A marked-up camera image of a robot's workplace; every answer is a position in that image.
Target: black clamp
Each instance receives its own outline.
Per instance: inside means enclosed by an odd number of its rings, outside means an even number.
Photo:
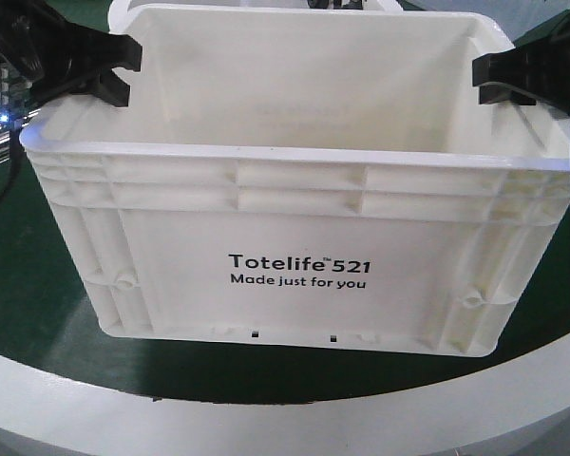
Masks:
[[[479,103],[552,105],[570,115],[570,13],[539,40],[473,61]]]
[[[0,0],[1,107],[13,118],[64,93],[127,106],[130,87],[112,68],[140,71],[141,63],[130,36],[68,22],[43,0]]]

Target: plastic tote box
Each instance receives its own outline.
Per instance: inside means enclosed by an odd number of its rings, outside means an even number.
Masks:
[[[567,206],[566,122],[478,105],[472,14],[145,6],[128,108],[28,151],[106,333],[490,353]]]

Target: white plastic crate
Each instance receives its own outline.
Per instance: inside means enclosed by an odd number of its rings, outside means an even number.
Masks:
[[[481,356],[567,206],[566,121],[478,105],[472,14],[146,6],[129,108],[22,136],[104,331]]]

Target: green surface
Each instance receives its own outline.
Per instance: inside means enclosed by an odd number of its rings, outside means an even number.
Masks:
[[[51,1],[99,28],[105,1]],[[0,166],[0,189],[8,166]],[[568,333],[566,221],[500,339],[485,358],[159,340],[101,332],[26,163],[0,206],[0,354],[35,368],[153,397],[303,403],[427,385],[479,371]]]

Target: black cable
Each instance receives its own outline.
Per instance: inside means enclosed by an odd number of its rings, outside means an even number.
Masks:
[[[9,132],[9,177],[0,193],[0,203],[14,185],[15,179],[21,170],[21,163],[25,157],[23,146],[19,142],[20,133],[21,128]]]

